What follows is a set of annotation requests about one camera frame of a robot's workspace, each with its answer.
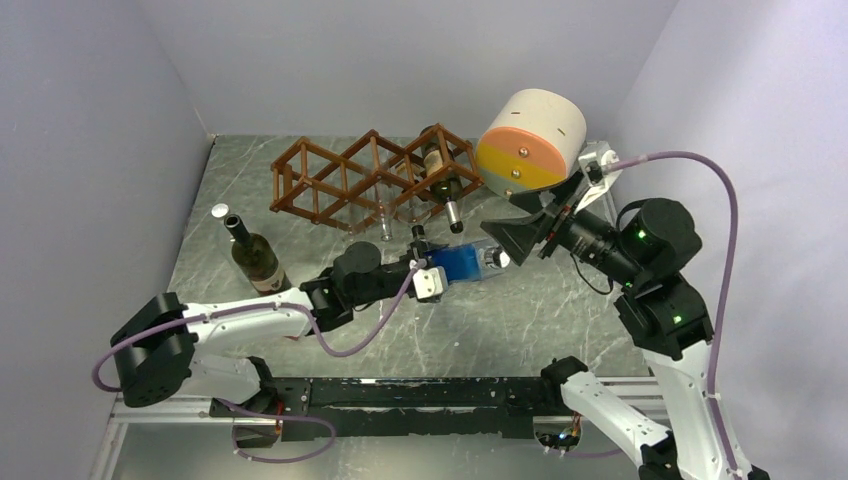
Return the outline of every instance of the wooden wine rack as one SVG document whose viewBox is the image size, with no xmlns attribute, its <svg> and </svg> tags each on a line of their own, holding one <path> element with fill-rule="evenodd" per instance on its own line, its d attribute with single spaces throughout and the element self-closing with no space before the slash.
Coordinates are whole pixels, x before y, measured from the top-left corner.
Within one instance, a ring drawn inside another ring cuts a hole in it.
<svg viewBox="0 0 848 480">
<path fill-rule="evenodd" d="M 413 173 L 413 164 L 423 168 L 423 159 L 417 155 L 416 151 L 433 137 L 438 138 L 439 147 L 442 151 L 443 166 L 432 175 L 419 177 L 416 181 L 416 175 Z M 369 146 L 371 148 L 371 156 L 373 157 L 372 168 L 351 160 L 360 150 Z M 381 163 L 379 148 L 387 150 L 393 156 Z M 468 155 L 470 169 L 454 160 L 454 157 L 462 153 Z M 291 165 L 292 160 L 298 157 L 298 154 L 300 157 L 299 171 L 295 170 Z M 309 164 L 315 160 L 322 162 L 324 166 L 318 173 L 309 176 Z M 396 167 L 401 163 L 406 167 L 406 178 L 394 172 Z M 331 185 L 325 182 L 325 179 L 336 170 L 340 170 L 341 186 Z M 435 206 L 429 210 L 430 215 L 436 215 L 444 209 L 444 206 L 438 202 L 428 189 L 433 183 L 443 179 L 445 176 L 456 173 L 465 179 L 463 183 L 466 185 L 462 190 L 462 197 L 467 196 L 483 185 L 483 179 L 477 171 L 477 162 L 474 159 L 474 151 L 471 143 L 446 130 L 441 124 L 436 124 L 429 128 L 420 137 L 406 146 L 397 145 L 381 137 L 375 130 L 371 130 L 340 154 L 333 153 L 326 148 L 316 145 L 307 137 L 300 137 L 282 155 L 274 160 L 271 164 L 271 171 L 274 174 L 274 199 L 270 207 L 272 212 L 283 211 L 293 213 L 316 225 L 324 224 L 342 230 L 351 230 L 352 227 L 354 231 L 365 229 L 372 225 L 376 222 L 376 216 L 369 215 L 362 222 L 353 226 L 332 217 L 351 203 L 369 209 L 371 212 L 376 211 L 377 203 L 366 198 L 365 194 L 371 188 L 374 188 L 378 182 L 386 182 L 401 190 L 401 193 L 391 201 L 391 204 L 395 207 L 395 218 L 407 223 L 415 223 L 422 219 L 401 213 L 403 209 L 398 208 L 409 202 L 414 196 L 417 196 L 421 200 L 435 203 Z M 362 175 L 362 179 L 353 185 L 349 185 L 349 171 Z M 334 201 L 323 209 L 319 208 L 319 192 L 331 196 L 334 198 Z M 295 206 L 295 199 L 301 195 L 312 196 L 311 210 Z"/>
</svg>

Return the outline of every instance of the white wall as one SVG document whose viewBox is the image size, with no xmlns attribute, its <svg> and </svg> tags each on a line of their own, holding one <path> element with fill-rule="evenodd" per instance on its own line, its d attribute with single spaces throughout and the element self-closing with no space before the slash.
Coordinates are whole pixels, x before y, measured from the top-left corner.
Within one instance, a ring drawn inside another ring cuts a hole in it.
<svg viewBox="0 0 848 480">
<path fill-rule="evenodd" d="M 603 136 L 676 0 L 140 0 L 213 133 L 478 136 L 516 91 Z"/>
<path fill-rule="evenodd" d="M 166 288 L 208 147 L 135 2 L 0 0 L 4 480 L 88 477 L 89 369 Z"/>
<path fill-rule="evenodd" d="M 610 135 L 626 154 L 720 162 L 741 207 L 719 381 L 749 458 L 772 478 L 848 472 L 848 10 L 839 0 L 681 2 Z M 703 167 L 625 173 L 616 201 L 668 196 L 705 248 L 685 273 L 715 303 L 727 200 Z"/>
</svg>

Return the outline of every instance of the marble tabletop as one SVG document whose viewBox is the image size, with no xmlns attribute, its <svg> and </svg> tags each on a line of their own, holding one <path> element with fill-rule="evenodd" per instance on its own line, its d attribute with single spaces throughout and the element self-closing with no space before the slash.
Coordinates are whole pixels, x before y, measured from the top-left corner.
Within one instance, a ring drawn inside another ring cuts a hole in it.
<svg viewBox="0 0 848 480">
<path fill-rule="evenodd" d="M 256 296 L 222 254 L 223 231 L 210 215 L 226 203 L 274 247 L 294 285 L 314 278 L 340 255 L 345 232 L 288 213 L 269 210 L 271 162 L 298 137 L 219 136 L 213 146 L 169 285 L 183 302 L 225 302 Z M 354 137 L 311 137 L 335 152 Z M 411 139 L 392 138 L 396 143 Z M 460 201 L 465 230 L 451 234 L 444 214 L 426 224 L 428 237 L 452 245 L 486 238 L 480 221 L 523 216 L 524 212 L 485 187 Z M 593 206 L 605 214 L 601 202 Z M 408 226 L 396 223 L 395 239 L 381 242 L 376 227 L 360 235 L 395 261 L 410 241 Z M 605 279 L 584 267 L 595 285 Z M 643 376 L 648 371 L 617 318 L 614 296 L 592 292 L 564 251 L 540 260 L 531 256 L 484 282 L 454 284 L 438 304 L 405 299 L 386 327 L 362 352 L 344 359 L 328 356 L 314 340 L 266 338 L 228 355 L 264 358 L 279 376 L 518 376 L 538 375 L 553 357 L 574 355 L 599 376 Z M 335 349 L 349 348 L 373 328 L 388 301 L 357 313 L 353 322 L 329 332 Z"/>
</svg>

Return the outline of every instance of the dark glass bottle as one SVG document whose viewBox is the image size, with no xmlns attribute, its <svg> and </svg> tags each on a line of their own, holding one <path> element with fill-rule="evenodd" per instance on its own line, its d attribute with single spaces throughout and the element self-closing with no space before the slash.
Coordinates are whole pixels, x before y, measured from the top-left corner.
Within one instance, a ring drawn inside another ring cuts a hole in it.
<svg viewBox="0 0 848 480">
<path fill-rule="evenodd" d="M 271 295 L 291 288 L 286 271 L 268 240 L 250 233 L 238 215 L 227 215 L 224 226 L 233 236 L 230 254 L 260 295 Z"/>
<path fill-rule="evenodd" d="M 432 125 L 422 130 L 421 134 L 430 128 L 432 128 Z M 431 175 L 442 168 L 444 161 L 437 137 L 434 137 L 421 147 L 421 156 L 424 158 L 425 176 Z M 451 232 L 462 232 L 462 218 L 459 215 L 459 206 L 456 204 L 456 201 L 462 196 L 462 182 L 459 180 L 459 176 L 451 172 L 438 182 L 430 185 L 430 192 L 439 202 L 444 204 Z"/>
</svg>

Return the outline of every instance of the white cylindrical container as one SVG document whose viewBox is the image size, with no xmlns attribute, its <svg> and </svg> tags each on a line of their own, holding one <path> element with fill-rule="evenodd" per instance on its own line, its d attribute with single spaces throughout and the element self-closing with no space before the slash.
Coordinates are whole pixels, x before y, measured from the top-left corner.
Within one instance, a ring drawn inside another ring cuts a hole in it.
<svg viewBox="0 0 848 480">
<path fill-rule="evenodd" d="M 572 102 L 555 93 L 521 90 L 480 138 L 480 175 L 503 196 L 542 188 L 572 173 L 586 140 L 586 119 Z"/>
</svg>

